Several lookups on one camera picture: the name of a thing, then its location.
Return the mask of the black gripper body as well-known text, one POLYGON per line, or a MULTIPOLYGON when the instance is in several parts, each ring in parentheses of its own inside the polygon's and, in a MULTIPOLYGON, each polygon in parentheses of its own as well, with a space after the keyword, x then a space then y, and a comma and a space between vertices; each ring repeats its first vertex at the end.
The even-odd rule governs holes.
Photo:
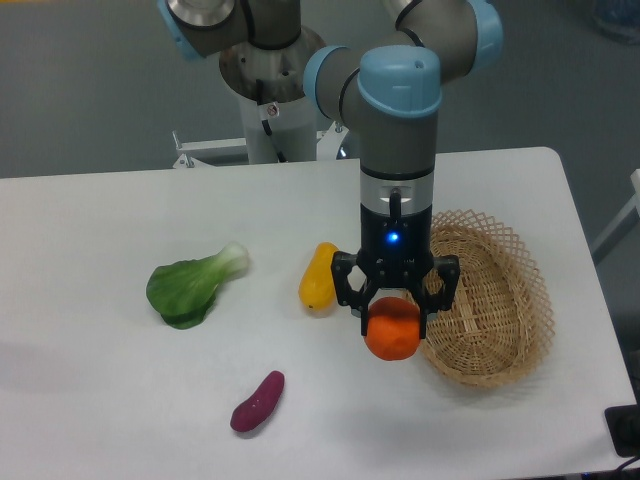
POLYGON ((360 206, 357 265, 379 288, 420 288, 434 266, 430 252, 432 208, 392 219, 360 206))

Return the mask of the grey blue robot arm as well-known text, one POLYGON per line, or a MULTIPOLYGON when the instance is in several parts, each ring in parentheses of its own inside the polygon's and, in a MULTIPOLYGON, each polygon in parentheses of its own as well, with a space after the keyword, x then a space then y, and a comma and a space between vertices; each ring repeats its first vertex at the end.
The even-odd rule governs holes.
POLYGON ((341 305, 362 323, 381 289, 403 289, 422 321, 450 309, 460 267, 429 249, 442 86, 494 63, 503 45, 486 1, 390 1, 394 33, 358 51, 328 46, 296 1, 162 1, 182 54, 217 55, 241 108, 253 164, 312 160, 316 118, 360 145, 361 246, 331 272, 341 305))

